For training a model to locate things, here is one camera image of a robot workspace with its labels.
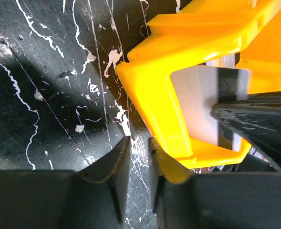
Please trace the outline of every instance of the black floor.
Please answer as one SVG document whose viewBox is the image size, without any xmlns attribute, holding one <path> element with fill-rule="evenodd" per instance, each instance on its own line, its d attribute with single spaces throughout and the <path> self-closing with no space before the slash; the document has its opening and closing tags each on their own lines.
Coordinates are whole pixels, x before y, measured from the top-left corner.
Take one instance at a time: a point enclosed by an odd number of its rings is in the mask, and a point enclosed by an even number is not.
<svg viewBox="0 0 281 229">
<path fill-rule="evenodd" d="M 125 228 L 157 228 L 149 133 L 114 67 L 150 34 L 146 21 L 176 7 L 177 0 L 0 0 L 0 169 L 81 170 L 131 132 Z"/>
</svg>

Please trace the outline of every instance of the black marble surface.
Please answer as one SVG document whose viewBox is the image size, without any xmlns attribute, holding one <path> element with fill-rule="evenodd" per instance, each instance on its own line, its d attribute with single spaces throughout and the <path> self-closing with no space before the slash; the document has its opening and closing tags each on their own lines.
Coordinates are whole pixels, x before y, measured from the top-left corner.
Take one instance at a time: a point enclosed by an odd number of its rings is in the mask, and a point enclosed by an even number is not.
<svg viewBox="0 0 281 229">
<path fill-rule="evenodd" d="M 131 133 L 125 228 L 157 228 L 149 133 L 114 68 L 188 2 L 0 0 L 0 169 L 81 170 Z"/>
</svg>

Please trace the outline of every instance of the yellow plastic part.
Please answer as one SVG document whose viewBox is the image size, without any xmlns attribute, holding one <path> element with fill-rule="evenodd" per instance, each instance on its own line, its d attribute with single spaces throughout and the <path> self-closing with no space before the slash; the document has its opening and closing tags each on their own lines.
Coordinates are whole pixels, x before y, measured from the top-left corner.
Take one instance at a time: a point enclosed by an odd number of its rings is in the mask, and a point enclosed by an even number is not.
<svg viewBox="0 0 281 229">
<path fill-rule="evenodd" d="M 151 135 L 182 165 L 198 168 L 240 163 L 251 145 L 243 139 L 241 150 L 233 152 L 189 138 L 171 73 L 245 50 L 239 67 L 253 70 L 250 93 L 281 90 L 281 77 L 275 77 L 281 73 L 281 57 L 275 64 L 278 60 L 269 53 L 271 41 L 257 36 L 280 9 L 281 0 L 193 0 L 179 14 L 153 18 L 148 23 L 152 35 L 128 53 L 130 63 L 117 66 L 121 83 Z M 259 40 L 250 44 L 256 36 Z M 262 69 L 271 63 L 274 65 Z"/>
</svg>

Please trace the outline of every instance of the black plastic part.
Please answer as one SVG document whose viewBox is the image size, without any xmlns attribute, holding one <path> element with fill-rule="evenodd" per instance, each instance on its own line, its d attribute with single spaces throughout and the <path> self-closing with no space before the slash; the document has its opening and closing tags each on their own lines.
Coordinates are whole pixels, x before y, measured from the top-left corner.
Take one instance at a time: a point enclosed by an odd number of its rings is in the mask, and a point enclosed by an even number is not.
<svg viewBox="0 0 281 229">
<path fill-rule="evenodd" d="M 271 163 L 247 154 L 244 160 L 237 165 L 235 172 L 276 172 L 276 169 Z"/>
<path fill-rule="evenodd" d="M 216 104 L 211 115 L 252 143 L 276 169 L 281 169 L 281 92 Z"/>
<path fill-rule="evenodd" d="M 211 172 L 276 172 L 271 163 L 247 154 L 240 164 L 226 165 L 220 170 L 215 167 Z"/>
<path fill-rule="evenodd" d="M 235 65 L 237 65 L 237 63 L 239 63 L 239 61 L 240 61 L 240 52 L 235 53 Z"/>
<path fill-rule="evenodd" d="M 281 229 L 281 173 L 194 174 L 149 147 L 160 229 Z"/>
<path fill-rule="evenodd" d="M 86 169 L 0 171 L 0 229 L 121 228 L 130 137 Z"/>
</svg>

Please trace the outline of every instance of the yellow plastic clip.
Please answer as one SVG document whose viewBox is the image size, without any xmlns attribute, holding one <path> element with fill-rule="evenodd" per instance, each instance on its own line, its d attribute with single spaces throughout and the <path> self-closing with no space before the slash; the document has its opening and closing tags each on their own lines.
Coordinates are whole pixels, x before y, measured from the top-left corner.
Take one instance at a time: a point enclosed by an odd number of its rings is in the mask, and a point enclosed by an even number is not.
<svg viewBox="0 0 281 229">
<path fill-rule="evenodd" d="M 251 145 L 243 139 L 233 152 L 189 138 L 171 73 L 246 49 L 281 9 L 281 0 L 217 2 L 193 0 L 179 14 L 156 16 L 148 23 L 152 35 L 128 53 L 130 63 L 117 66 L 151 135 L 187 168 L 240 163 Z"/>
</svg>

